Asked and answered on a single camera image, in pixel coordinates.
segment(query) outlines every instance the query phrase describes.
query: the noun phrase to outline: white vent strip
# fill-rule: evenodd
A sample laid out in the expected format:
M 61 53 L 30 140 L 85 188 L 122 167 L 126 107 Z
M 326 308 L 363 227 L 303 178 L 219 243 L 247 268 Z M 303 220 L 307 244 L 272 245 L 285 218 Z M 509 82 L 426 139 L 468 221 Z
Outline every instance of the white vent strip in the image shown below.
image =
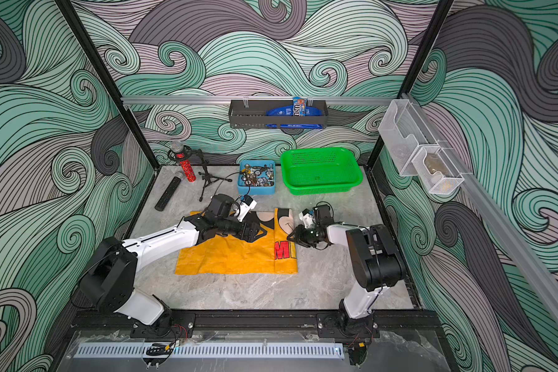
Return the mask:
M 150 358 L 150 343 L 83 342 L 75 358 Z M 170 358 L 315 358 L 343 359 L 343 345 L 325 342 L 207 342 L 183 345 Z

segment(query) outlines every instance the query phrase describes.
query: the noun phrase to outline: tripod stand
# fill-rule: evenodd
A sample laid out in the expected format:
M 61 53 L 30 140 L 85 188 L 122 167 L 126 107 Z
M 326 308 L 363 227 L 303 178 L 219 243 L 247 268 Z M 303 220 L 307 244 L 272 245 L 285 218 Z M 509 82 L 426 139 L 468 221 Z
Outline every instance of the tripod stand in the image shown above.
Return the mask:
M 219 181 L 219 180 L 225 180 L 227 182 L 231 182 L 231 180 L 229 178 L 223 178 L 223 177 L 217 177 L 216 175 L 210 175 L 209 174 L 209 170 L 207 169 L 207 165 L 209 164 L 209 162 L 207 160 L 205 160 L 205 157 L 203 156 L 203 152 L 198 149 L 195 150 L 196 156 L 199 157 L 199 159 L 201 160 L 201 166 L 203 168 L 203 172 L 199 172 L 199 175 L 202 176 L 202 179 L 205 181 L 205 183 L 203 184 L 203 190 L 201 192 L 201 197 L 199 198 L 199 202 L 202 202 L 203 200 L 203 195 L 205 194 L 205 188 L 207 186 L 210 186 L 212 184 L 214 184 L 215 182 Z

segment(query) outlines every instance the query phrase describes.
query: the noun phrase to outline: black metal frame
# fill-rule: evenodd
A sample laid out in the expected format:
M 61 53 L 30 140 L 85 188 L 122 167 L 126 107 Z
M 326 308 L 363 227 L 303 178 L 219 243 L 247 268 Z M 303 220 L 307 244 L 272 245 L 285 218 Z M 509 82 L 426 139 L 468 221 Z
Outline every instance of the black metal frame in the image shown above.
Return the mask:
M 370 184 L 370 189 L 372 190 L 372 195 L 376 200 L 376 205 L 379 208 L 380 217 L 383 220 L 383 224 L 388 227 L 391 235 L 393 236 L 393 240 L 399 249 L 399 255 L 401 260 L 405 264 L 405 277 L 403 278 L 405 281 L 405 286 L 407 287 L 407 293 L 409 294 L 409 298 L 411 299 L 411 304 L 414 306 L 414 309 L 420 309 L 421 304 L 419 303 L 419 295 L 418 290 L 415 286 L 414 279 L 411 277 L 409 271 L 409 265 L 407 264 L 407 260 L 405 259 L 405 255 L 402 252 L 401 245 L 399 244 L 399 240 L 397 239 L 397 232 L 394 230 L 393 223 L 388 216 L 387 209 L 384 206 L 383 199 L 380 196 L 379 187 L 376 183 L 376 179 L 372 174 L 372 169 L 369 167 L 364 167 L 364 171 L 366 173 L 366 177 L 368 178 L 368 183 Z
M 186 337 L 213 335 L 215 333 L 232 331 L 290 331 L 300 332 L 303 335 L 318 336 L 320 339 L 334 339 L 347 347 L 360 340 L 371 343 L 372 339 L 380 337 L 380 331 L 397 333 L 402 330 L 431 330 L 434 331 L 442 353 L 452 372 L 458 372 L 459 367 L 454 359 L 454 354 L 446 339 L 440 320 L 435 311 L 426 310 L 375 310 L 369 319 L 368 329 L 358 334 L 343 335 L 331 326 L 331 319 L 339 316 L 339 310 L 182 310 L 173 309 L 174 323 L 183 326 Z M 65 347 L 73 339 L 76 331 L 120 331 L 130 334 L 131 338 L 145 339 L 148 342 L 171 342 L 174 337 L 166 334 L 163 337 L 155 336 L 140 325 L 129 320 L 122 314 L 104 316 L 94 310 L 81 311 L 68 330 L 62 352 L 56 355 L 52 368 L 59 364 Z
M 436 11 L 430 21 L 428 28 L 425 31 L 423 40 L 419 46 L 418 52 L 414 57 L 412 65 L 406 75 L 401 89 L 399 91 L 398 97 L 401 97 L 403 93 L 409 93 L 411 88 L 421 71 L 424 62 L 429 55 L 432 45 L 434 44 L 436 37 L 440 31 L 442 24 L 444 23 L 448 11 L 454 0 L 441 0 L 436 8 Z M 128 237 L 136 223 L 141 210 L 144 208 L 147 197 L 155 184 L 155 181 L 159 175 L 159 170 L 161 169 L 160 163 L 157 161 L 155 154 L 151 150 L 147 140 L 142 134 L 139 124 L 137 123 L 133 113 L 125 108 L 121 100 L 121 93 L 116 86 L 113 78 L 108 72 L 105 64 L 100 57 L 95 45 L 91 41 L 87 30 L 82 25 L 78 14 L 75 12 L 74 7 L 70 0 L 55 0 L 60 11 L 64 15 L 68 25 L 75 34 L 79 44 L 86 53 L 89 62 L 94 66 L 98 77 L 104 84 L 107 92 L 113 99 L 116 107 L 118 108 L 120 115 L 126 122 L 128 128 L 134 134 L 139 146 L 147 156 L 149 163 L 155 169 L 156 173 L 153 175 L 149 187 L 141 200 L 139 208 L 131 222 L 125 237 Z M 379 194 L 379 189 L 372 174 L 372 168 L 375 166 L 380 166 L 379 153 L 383 149 L 384 142 L 382 138 L 378 138 L 372 153 L 368 158 L 366 164 L 364 165 L 364 170 L 368 181 L 370 183 L 370 188 L 372 194 L 376 200 L 379 212 L 381 214 L 383 223 L 389 228 L 390 233 L 393 235 L 395 242 L 398 244 L 396 238 L 396 232 L 393 229 L 393 225 L 388 217 L 386 208 Z M 235 164 L 209 164 L 209 166 L 235 166 Z M 403 257 L 406 268 L 408 269 L 407 262 Z M 457 372 L 459 370 L 457 363 L 454 359 L 454 354 L 446 340 L 444 331 L 440 325 L 437 314 L 433 311 L 419 310 L 419 298 L 417 295 L 417 289 L 413 283 L 413 279 L 409 276 L 409 270 L 407 270 L 407 275 L 405 278 L 405 283 L 408 289 L 409 296 L 414 305 L 415 310 L 376 310 L 373 315 L 373 322 L 377 325 L 377 328 L 369 328 L 370 333 L 358 336 L 367 336 L 369 339 L 372 337 L 379 337 L 380 330 L 390 330 L 396 331 L 400 329 L 413 329 L 422 328 L 427 330 L 433 330 L 436 332 L 440 345 L 442 346 L 443 353 L 449 363 L 452 371 Z M 338 309 L 330 310 L 173 310 L 172 316 L 174 321 L 184 326 L 188 331 L 188 336 L 191 336 L 195 331 L 234 331 L 234 330 L 270 330 L 270 331 L 310 331 L 315 332 L 319 336 L 326 338 L 335 338 L 336 342 L 348 342 L 351 343 L 354 340 L 352 335 L 345 335 L 335 331 L 332 327 L 332 320 L 336 319 L 339 314 Z M 51 370 L 55 370 L 58 366 L 58 361 L 62 358 L 62 355 L 67 345 L 67 341 L 70 341 L 73 334 L 77 330 L 125 330 L 127 332 L 134 331 L 136 336 L 139 333 L 146 331 L 140 325 L 135 325 L 133 320 L 127 319 L 126 316 L 122 314 L 112 314 L 110 316 L 104 316 L 96 311 L 80 311 L 71 328 L 68 331 L 65 342 L 62 343 L 63 348 L 61 352 L 54 355 L 55 360 L 52 363 Z
M 70 0 L 54 0 L 60 9 L 60 12 L 66 19 L 66 22 L 70 29 L 73 31 L 78 43 L 81 45 L 81 48 L 84 50 L 87 58 L 95 71 L 97 72 L 97 76 L 104 84 L 105 90 L 108 92 L 110 97 L 112 98 L 116 108 L 120 112 L 122 119 L 128 126 L 129 130 L 136 138 L 136 141 L 139 143 L 140 148 L 143 150 L 144 154 L 147 156 L 147 160 L 153 167 L 153 169 L 158 170 L 161 165 L 153 150 L 149 146 L 146 138 L 143 135 L 143 132 L 140 130 L 139 123 L 137 123 L 136 118 L 134 117 L 133 113 L 124 107 L 122 103 L 122 93 L 120 93 L 118 86 L 114 82 L 112 76 L 110 75 L 108 69 L 105 67 L 104 61 L 101 59 L 101 56 L 97 52 L 97 48 L 95 48 L 95 44 L 91 41 L 89 37 L 89 33 L 82 25 L 81 19 L 78 17 L 77 12 L 74 10 L 73 4 Z
M 411 66 L 409 67 L 409 71 L 407 72 L 407 75 L 405 75 L 403 84 L 399 89 L 399 94 L 397 94 L 398 98 L 400 98 L 404 93 L 409 94 L 411 92 L 411 88 L 413 88 L 415 80 L 417 79 L 419 72 L 424 66 L 425 60 L 428 58 L 428 55 L 432 50 L 432 46 L 438 37 L 438 33 L 440 32 L 442 24 L 445 22 L 446 16 L 448 15 L 453 3 L 454 0 L 440 0 L 438 5 L 436 5 L 436 10 L 432 15 L 430 24 L 428 25 L 426 31 L 424 31 L 424 37 L 419 44 L 418 51 L 415 54 L 414 60 L 411 62 Z

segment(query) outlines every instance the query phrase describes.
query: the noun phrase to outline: silver microphone grille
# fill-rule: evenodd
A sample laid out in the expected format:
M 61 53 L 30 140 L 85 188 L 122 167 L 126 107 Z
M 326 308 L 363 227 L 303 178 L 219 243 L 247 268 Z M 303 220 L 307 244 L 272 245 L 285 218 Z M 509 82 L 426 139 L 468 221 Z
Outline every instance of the silver microphone grille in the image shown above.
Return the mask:
M 170 150 L 174 153 L 181 153 L 184 149 L 184 144 L 179 139 L 171 142 Z

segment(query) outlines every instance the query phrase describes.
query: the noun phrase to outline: green plastic basket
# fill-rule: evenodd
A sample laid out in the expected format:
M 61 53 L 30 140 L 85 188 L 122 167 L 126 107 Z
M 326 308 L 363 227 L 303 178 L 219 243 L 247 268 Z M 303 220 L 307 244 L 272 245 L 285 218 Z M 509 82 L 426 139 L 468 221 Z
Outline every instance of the green plastic basket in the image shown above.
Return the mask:
M 281 173 L 293 195 L 345 192 L 363 179 L 353 154 L 343 147 L 286 151 Z

